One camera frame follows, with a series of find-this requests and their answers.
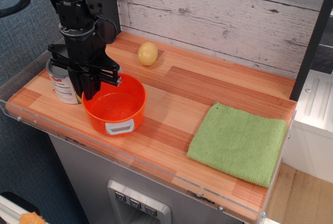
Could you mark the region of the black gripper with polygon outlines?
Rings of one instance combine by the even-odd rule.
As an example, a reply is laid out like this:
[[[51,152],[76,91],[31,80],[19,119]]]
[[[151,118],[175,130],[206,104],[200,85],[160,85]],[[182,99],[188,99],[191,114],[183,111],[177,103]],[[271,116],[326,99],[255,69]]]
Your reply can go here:
[[[97,34],[89,36],[65,35],[63,44],[50,44],[55,66],[68,70],[77,95],[84,93],[91,100],[100,90],[101,82],[119,86],[120,66],[106,54],[106,43]]]

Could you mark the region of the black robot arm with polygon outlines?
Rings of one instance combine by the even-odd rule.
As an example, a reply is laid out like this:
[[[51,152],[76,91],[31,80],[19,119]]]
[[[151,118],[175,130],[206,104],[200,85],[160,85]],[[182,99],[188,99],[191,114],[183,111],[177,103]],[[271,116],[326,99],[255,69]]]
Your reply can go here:
[[[120,66],[106,54],[106,45],[116,40],[116,23],[102,14],[102,0],[50,0],[59,17],[64,44],[51,44],[54,66],[67,70],[78,96],[91,100],[101,83],[119,86]],[[10,9],[16,13],[30,0],[20,0]]]

